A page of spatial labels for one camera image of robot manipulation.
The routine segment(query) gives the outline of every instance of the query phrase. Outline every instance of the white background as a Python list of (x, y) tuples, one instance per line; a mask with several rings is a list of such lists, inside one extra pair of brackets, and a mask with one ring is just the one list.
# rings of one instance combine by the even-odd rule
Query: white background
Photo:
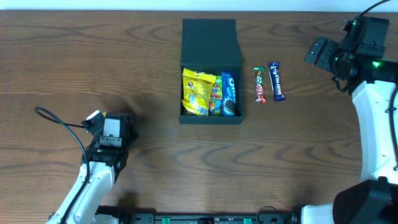
[[(363, 11), (379, 0), (0, 0), (0, 9), (116, 9), (171, 11)], [(398, 12), (398, 0), (372, 12)]]

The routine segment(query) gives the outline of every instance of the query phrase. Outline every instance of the open box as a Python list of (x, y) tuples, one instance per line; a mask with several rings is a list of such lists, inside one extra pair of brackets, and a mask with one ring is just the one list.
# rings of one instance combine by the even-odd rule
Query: open box
[[(243, 120), (242, 58), (236, 37), (234, 19), (184, 19), (182, 21), (181, 46), (181, 98), (180, 124), (240, 124)], [(235, 116), (183, 115), (182, 70), (221, 75), (221, 72), (236, 74)]]

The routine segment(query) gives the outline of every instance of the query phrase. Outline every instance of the table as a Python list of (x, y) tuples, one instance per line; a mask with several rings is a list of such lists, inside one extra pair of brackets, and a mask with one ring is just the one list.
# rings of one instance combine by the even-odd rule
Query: table
[[(357, 184), (359, 124), (331, 74), (304, 63), (314, 38), (340, 41), (355, 13), (0, 12), (0, 223), (43, 223), (77, 178), (66, 122), (94, 110), (139, 115), (139, 139), (104, 205), (158, 212), (250, 212), (332, 202)], [(398, 14), (385, 58), (398, 60)], [(239, 126), (179, 125), (183, 18), (236, 18), (244, 60)], [(286, 101), (257, 105), (254, 66), (281, 62)], [(74, 129), (84, 145), (91, 135)]]

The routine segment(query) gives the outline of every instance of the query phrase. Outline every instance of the yellow candy bag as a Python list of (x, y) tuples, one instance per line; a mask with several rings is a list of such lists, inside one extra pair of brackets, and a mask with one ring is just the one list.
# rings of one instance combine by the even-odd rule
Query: yellow candy bag
[(182, 105), (188, 112), (195, 115), (208, 116), (209, 100), (216, 81), (214, 75), (194, 72), (184, 68), (182, 71), (182, 85), (184, 97)]

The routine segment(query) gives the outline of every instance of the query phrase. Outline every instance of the wooden surface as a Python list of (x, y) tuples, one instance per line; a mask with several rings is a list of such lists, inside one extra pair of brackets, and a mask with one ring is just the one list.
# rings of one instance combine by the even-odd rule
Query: wooden surface
[[(355, 108), (331, 74), (303, 62), (314, 38), (340, 41), (355, 14), (305, 12), (0, 12), (0, 223), (43, 223), (74, 184), (81, 151), (61, 127), (125, 101), (136, 141), (105, 205), (158, 212), (257, 212), (328, 203), (359, 180)], [(385, 58), (398, 60), (398, 14)], [(237, 18), (244, 59), (239, 126), (179, 125), (182, 18)], [(253, 66), (281, 62), (286, 101), (254, 103)], [(91, 136), (75, 132), (87, 145)]]

